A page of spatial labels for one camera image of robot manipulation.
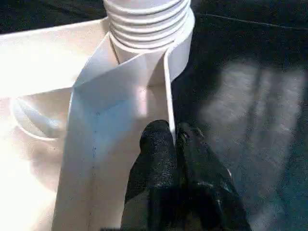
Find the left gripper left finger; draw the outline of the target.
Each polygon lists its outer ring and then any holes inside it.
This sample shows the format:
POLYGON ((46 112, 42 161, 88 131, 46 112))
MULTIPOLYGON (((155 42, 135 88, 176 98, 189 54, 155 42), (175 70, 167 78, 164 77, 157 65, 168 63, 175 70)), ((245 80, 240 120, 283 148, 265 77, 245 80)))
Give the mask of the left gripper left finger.
POLYGON ((169 123, 155 120, 141 134, 140 154, 129 173, 121 230, 175 230, 178 190, 177 157, 169 123))

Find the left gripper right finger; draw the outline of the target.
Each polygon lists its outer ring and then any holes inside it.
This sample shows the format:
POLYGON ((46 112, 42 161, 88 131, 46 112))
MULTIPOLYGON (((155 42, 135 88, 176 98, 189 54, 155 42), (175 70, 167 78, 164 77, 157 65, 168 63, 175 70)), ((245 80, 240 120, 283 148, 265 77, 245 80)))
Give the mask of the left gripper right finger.
POLYGON ((203 231, 249 231, 246 211, 227 168, 188 123, 177 128, 178 163, 184 176, 189 209, 203 231))

